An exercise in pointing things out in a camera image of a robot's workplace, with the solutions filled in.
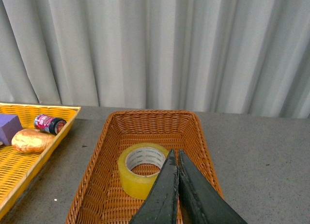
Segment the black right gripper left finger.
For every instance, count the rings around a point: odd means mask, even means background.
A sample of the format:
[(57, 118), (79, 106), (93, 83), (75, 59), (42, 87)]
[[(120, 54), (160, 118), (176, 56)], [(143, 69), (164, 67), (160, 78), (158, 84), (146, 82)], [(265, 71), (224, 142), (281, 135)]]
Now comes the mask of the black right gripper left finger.
[(130, 220), (131, 224), (175, 224), (179, 170), (175, 150), (171, 149), (146, 200)]

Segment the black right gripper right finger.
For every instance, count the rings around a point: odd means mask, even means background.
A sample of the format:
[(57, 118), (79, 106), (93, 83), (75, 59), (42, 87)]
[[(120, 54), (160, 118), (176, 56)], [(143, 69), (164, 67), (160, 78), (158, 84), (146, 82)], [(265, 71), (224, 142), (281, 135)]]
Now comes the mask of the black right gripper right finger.
[(245, 224), (183, 150), (179, 150), (179, 197), (193, 224)]

